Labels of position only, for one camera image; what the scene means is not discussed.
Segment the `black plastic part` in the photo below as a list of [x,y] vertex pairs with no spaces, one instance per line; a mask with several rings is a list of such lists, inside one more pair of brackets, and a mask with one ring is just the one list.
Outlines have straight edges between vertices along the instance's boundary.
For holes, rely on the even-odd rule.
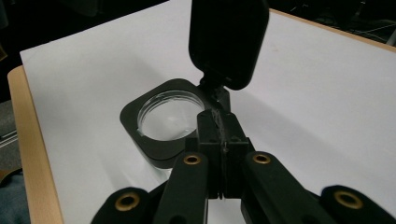
[[264,0],[193,0],[190,57],[204,79],[232,90],[245,88],[268,20]]
[[189,139],[186,150],[199,151],[209,159],[209,199],[241,197],[245,187],[241,165],[254,150],[249,145],[233,113],[209,109],[198,114],[197,140]]
[[241,198],[245,187],[242,162],[249,152],[249,141],[235,114],[224,110],[212,110],[211,113],[221,147],[222,194],[225,198]]
[[344,186],[325,188],[319,202],[338,223],[396,223],[394,217],[367,196]]
[[[117,200],[130,193],[137,195],[139,198],[137,206],[127,211],[118,210],[116,207]],[[93,218],[92,224],[151,223],[152,216],[153,211],[150,209],[149,194],[143,189],[126,188],[116,191],[107,198]]]
[[158,168],[172,168],[176,157],[185,149],[185,139],[195,137],[195,132],[170,141],[160,141],[143,135],[138,130],[138,115],[143,105],[152,97],[167,91],[187,91],[196,95],[204,104],[205,109],[218,108],[222,105],[205,92],[198,89],[185,79],[172,79],[126,105],[120,113],[120,121],[129,135],[140,147],[141,151],[148,157],[149,161]]
[[247,224],[270,224],[264,211],[261,210],[256,196],[250,188],[246,188],[241,198],[241,212]]
[[207,219],[208,161],[198,152],[182,153],[163,192],[154,224],[203,224]]
[[273,155],[248,153],[243,171],[270,223],[336,223]]

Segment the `white sheet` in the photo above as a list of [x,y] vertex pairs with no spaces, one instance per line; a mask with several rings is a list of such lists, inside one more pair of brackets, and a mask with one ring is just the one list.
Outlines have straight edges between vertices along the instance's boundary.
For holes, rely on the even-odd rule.
[[[21,53],[65,223],[89,223],[118,189],[167,178],[119,115],[165,80],[198,84],[190,10],[173,0]],[[346,185],[396,216],[395,71],[395,53],[272,13],[232,111],[307,189]],[[243,222],[237,200],[210,202],[208,223]]]

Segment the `black metal bracket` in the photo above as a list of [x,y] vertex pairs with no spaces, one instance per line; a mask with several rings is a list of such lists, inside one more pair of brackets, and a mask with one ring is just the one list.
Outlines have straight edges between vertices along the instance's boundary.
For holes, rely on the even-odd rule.
[[209,109],[197,120],[197,137],[186,142],[167,182],[150,193],[113,193],[92,223],[203,224],[207,200],[221,197],[241,199],[248,224],[396,223],[354,189],[310,193],[275,156],[255,151],[233,113]]

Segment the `brass insert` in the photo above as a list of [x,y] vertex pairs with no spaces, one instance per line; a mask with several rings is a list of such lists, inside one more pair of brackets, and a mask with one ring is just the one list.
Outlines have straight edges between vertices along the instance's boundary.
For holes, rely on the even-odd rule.
[[184,158],[184,163],[188,165],[195,165],[201,162],[201,158],[195,155],[186,156]]
[[263,154],[254,155],[253,160],[261,164],[268,164],[271,162],[271,158]]
[[128,192],[128,193],[122,194],[117,199],[115,206],[116,206],[117,210],[119,210],[121,212],[126,212],[126,211],[129,211],[129,210],[137,207],[139,202],[140,202],[139,195],[137,195],[134,192]]
[[334,198],[338,203],[348,208],[361,209],[363,207],[361,199],[351,192],[337,190],[334,193]]

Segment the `wooden table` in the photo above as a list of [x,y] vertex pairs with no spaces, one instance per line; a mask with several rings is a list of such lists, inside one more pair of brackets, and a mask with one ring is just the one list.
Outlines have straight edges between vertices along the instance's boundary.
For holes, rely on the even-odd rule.
[[[369,39],[351,35],[311,21],[292,17],[274,11],[277,14],[294,18],[297,21],[333,31],[362,41],[381,49],[396,52],[396,48]],[[35,113],[35,105],[29,90],[29,84],[23,66],[17,67],[8,74],[12,104],[18,130],[21,160],[32,223],[63,223],[56,188],[52,178],[47,151]]]

